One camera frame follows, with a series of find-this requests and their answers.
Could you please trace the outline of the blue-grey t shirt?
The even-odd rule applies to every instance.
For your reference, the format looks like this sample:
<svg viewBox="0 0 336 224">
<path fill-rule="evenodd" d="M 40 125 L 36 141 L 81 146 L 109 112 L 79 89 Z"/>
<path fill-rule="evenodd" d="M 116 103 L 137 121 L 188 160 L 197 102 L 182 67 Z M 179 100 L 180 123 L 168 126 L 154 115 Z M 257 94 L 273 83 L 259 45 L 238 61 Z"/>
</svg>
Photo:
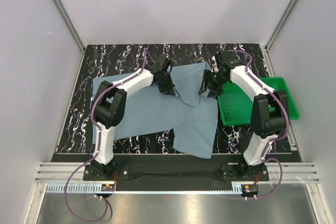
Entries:
<svg viewBox="0 0 336 224">
<path fill-rule="evenodd" d="M 176 95 L 163 95 L 156 85 L 149 85 L 149 71 L 140 77 L 121 74 L 93 80 L 94 98 L 99 85 L 126 81 L 136 93 L 127 92 L 125 113 L 117 126 L 109 129 L 103 124 L 94 126 L 92 141 L 96 144 L 95 160 L 107 164 L 113 159 L 113 142 L 122 138 L 150 133 L 174 131 L 173 148 L 192 156 L 210 159 L 218 123 L 217 101 L 199 94 L 207 62 L 173 67 L 172 82 Z"/>
</svg>

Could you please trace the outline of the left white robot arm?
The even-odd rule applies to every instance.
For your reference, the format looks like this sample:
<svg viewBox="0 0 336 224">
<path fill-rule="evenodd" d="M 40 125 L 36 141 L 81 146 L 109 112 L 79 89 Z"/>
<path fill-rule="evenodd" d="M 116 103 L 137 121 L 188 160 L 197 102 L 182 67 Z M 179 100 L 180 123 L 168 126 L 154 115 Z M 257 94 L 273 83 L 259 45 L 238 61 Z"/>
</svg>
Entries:
<svg viewBox="0 0 336 224">
<path fill-rule="evenodd" d="M 90 165 L 96 176 L 109 179 L 113 171 L 113 142 L 117 128 L 124 117 L 127 99 L 144 88 L 156 86 L 161 95 L 175 96 L 171 71 L 172 61 L 159 56 L 136 72 L 115 83 L 99 84 L 91 109 L 91 121 L 96 129 L 96 146 Z"/>
</svg>

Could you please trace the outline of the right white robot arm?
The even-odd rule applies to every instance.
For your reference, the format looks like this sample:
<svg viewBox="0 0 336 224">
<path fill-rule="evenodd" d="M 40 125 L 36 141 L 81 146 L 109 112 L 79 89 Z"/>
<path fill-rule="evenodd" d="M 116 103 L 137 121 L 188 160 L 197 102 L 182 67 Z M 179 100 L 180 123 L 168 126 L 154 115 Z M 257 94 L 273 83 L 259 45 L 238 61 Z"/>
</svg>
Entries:
<svg viewBox="0 0 336 224">
<path fill-rule="evenodd" d="M 282 140 L 288 134 L 288 93 L 285 90 L 277 91 L 262 82 L 250 70 L 251 62 L 236 59 L 235 52 L 235 49 L 223 50 L 212 57 L 212 68 L 204 71 L 198 93 L 207 92 L 209 98 L 216 98 L 222 95 L 223 85 L 231 82 L 238 85 L 252 101 L 252 137 L 238 165 L 227 172 L 230 177 L 250 180 L 262 171 L 273 142 Z"/>
</svg>

